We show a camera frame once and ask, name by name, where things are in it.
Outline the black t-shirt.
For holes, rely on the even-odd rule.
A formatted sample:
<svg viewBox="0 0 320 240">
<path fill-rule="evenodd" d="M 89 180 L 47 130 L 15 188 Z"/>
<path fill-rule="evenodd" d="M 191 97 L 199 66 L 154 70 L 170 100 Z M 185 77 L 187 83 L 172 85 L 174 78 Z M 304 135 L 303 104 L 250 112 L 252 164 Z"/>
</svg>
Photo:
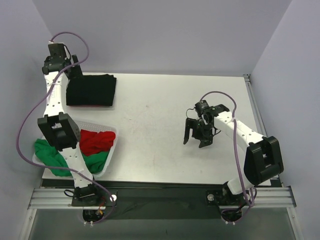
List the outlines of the black t-shirt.
<svg viewBox="0 0 320 240">
<path fill-rule="evenodd" d="M 117 78 L 114 75 L 82 75 L 69 80 L 66 105 L 71 107 L 113 106 Z"/>
</svg>

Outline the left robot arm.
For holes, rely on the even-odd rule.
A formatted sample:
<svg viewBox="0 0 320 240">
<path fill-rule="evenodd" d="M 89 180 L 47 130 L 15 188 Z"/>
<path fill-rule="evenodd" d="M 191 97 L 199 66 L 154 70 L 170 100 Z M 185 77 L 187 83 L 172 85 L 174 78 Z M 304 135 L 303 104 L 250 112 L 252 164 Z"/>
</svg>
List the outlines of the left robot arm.
<svg viewBox="0 0 320 240">
<path fill-rule="evenodd" d="M 50 42 L 49 56 L 42 67 L 46 83 L 46 107 L 37 125 L 50 146 L 54 147 L 66 162 L 74 181 L 73 199 L 83 205 L 95 206 L 101 201 L 101 193 L 93 184 L 94 177 L 88 170 L 80 150 L 81 131 L 76 122 L 65 112 L 62 104 L 62 80 L 67 77 L 72 59 L 63 43 Z"/>
</svg>

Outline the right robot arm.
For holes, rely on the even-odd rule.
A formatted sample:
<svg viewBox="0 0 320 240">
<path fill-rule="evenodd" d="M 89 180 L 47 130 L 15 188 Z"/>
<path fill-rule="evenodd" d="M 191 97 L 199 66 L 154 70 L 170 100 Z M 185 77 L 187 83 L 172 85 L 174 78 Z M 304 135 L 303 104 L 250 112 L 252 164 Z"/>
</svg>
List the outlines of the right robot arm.
<svg viewBox="0 0 320 240">
<path fill-rule="evenodd" d="M 209 106 L 206 100 L 194 106 L 197 118 L 187 117 L 183 142 L 189 138 L 199 141 L 199 148 L 213 144 L 214 136 L 223 132 L 233 140 L 234 151 L 241 148 L 245 152 L 244 165 L 237 162 L 238 176 L 229 180 L 221 192 L 227 204 L 237 201 L 244 191 L 258 186 L 281 174 L 284 164 L 279 141 L 266 137 L 235 119 L 233 113 L 223 104 Z"/>
</svg>

